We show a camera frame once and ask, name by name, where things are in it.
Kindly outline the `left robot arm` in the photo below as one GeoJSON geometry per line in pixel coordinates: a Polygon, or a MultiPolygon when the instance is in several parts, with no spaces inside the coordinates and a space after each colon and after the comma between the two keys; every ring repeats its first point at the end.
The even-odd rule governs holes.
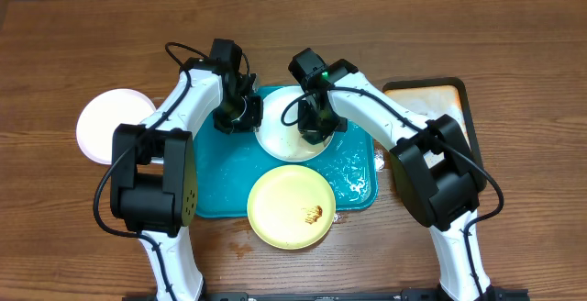
{"type": "Polygon", "coordinates": [[[201,300],[205,279],[189,236],[197,201],[194,137],[211,117],[225,134],[252,132],[262,119],[256,77],[240,46],[214,39],[209,53],[180,61],[179,80],[163,104],[137,125],[113,133],[109,184],[112,215],[125,238],[150,259],[157,300],[201,300]]]}

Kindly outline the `white plate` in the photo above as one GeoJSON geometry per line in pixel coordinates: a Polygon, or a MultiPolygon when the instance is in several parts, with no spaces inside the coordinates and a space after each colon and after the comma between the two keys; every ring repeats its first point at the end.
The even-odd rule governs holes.
{"type": "Polygon", "coordinates": [[[261,147],[272,157],[285,162],[304,162],[322,153],[332,140],[313,145],[307,142],[297,126],[286,127],[281,122],[283,110],[304,92],[300,86],[281,87],[263,98],[263,117],[255,135],[261,147]]]}
{"type": "Polygon", "coordinates": [[[120,124],[136,125],[156,110],[144,94],[132,89],[106,91],[90,101],[79,115],[76,140],[91,161],[109,165],[112,138],[120,124]]]}

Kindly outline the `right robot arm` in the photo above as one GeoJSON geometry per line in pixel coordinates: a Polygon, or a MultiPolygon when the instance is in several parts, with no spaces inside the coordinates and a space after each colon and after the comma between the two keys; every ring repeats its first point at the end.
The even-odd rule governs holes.
{"type": "Polygon", "coordinates": [[[440,288],[451,300],[486,300],[490,279],[476,237],[479,197],[490,175],[477,163],[457,120],[430,119],[394,102],[344,59],[326,64],[311,49],[288,66],[303,93],[293,121],[311,144],[349,120],[391,155],[396,192],[412,217],[430,230],[440,265],[440,288]]]}

